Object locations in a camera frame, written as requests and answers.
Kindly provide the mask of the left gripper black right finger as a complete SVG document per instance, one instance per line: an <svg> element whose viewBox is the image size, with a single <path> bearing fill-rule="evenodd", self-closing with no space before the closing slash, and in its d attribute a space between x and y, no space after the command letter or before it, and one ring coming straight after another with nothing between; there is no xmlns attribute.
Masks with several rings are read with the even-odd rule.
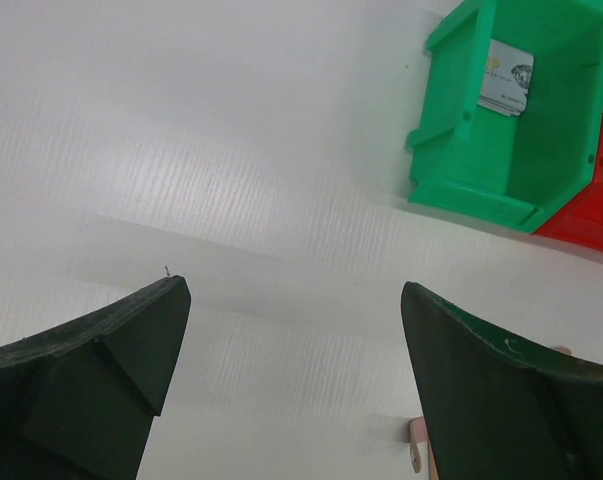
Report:
<svg viewBox="0 0 603 480"><path fill-rule="evenodd" d="M442 479L603 479L603 365L408 282L401 315Z"/></svg>

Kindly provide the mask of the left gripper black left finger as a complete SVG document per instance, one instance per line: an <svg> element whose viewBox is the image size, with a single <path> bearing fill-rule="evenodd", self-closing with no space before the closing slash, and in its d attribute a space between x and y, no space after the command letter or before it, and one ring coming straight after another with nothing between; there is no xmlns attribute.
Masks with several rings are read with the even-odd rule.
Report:
<svg viewBox="0 0 603 480"><path fill-rule="evenodd" d="M0 479L134 479L191 306L160 279L0 347Z"/></svg>

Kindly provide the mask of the brown leather card holder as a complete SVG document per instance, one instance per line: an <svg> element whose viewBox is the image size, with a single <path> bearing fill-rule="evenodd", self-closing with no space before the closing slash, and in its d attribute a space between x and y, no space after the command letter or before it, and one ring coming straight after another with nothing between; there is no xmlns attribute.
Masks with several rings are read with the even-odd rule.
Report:
<svg viewBox="0 0 603 480"><path fill-rule="evenodd" d="M541 375L494 352L413 363L423 412L408 421L414 471L431 479L568 479L578 470Z"/></svg>

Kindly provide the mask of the green plastic bin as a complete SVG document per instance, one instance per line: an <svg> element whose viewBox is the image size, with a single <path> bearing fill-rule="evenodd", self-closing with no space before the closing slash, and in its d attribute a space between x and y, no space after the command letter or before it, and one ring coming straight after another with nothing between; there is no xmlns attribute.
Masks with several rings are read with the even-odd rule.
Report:
<svg viewBox="0 0 603 480"><path fill-rule="evenodd" d="M489 46L531 54L524 111L479 105ZM464 1L426 42L412 203L531 233L592 180L603 114L603 1Z"/></svg>

